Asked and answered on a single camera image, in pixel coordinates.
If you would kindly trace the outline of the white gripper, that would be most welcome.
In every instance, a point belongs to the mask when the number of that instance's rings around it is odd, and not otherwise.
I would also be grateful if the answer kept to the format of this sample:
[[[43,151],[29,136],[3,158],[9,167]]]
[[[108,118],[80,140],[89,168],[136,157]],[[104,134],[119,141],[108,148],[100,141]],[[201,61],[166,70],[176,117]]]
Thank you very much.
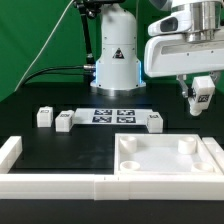
[[[161,22],[148,27],[151,38],[145,46],[145,74],[149,77],[177,75],[183,98],[189,97],[184,75],[211,72],[210,77],[217,84],[220,71],[224,70],[224,26],[214,32],[213,40],[189,43],[184,33],[161,32]]]

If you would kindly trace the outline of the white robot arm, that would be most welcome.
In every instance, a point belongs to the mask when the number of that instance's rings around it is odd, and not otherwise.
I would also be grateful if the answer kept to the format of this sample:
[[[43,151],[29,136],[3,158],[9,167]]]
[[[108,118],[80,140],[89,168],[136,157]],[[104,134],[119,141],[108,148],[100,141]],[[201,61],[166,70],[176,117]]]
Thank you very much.
[[[91,87],[126,94],[151,78],[224,70],[224,0],[149,0],[168,16],[148,25],[148,11],[131,14],[119,0],[100,0],[101,55]]]

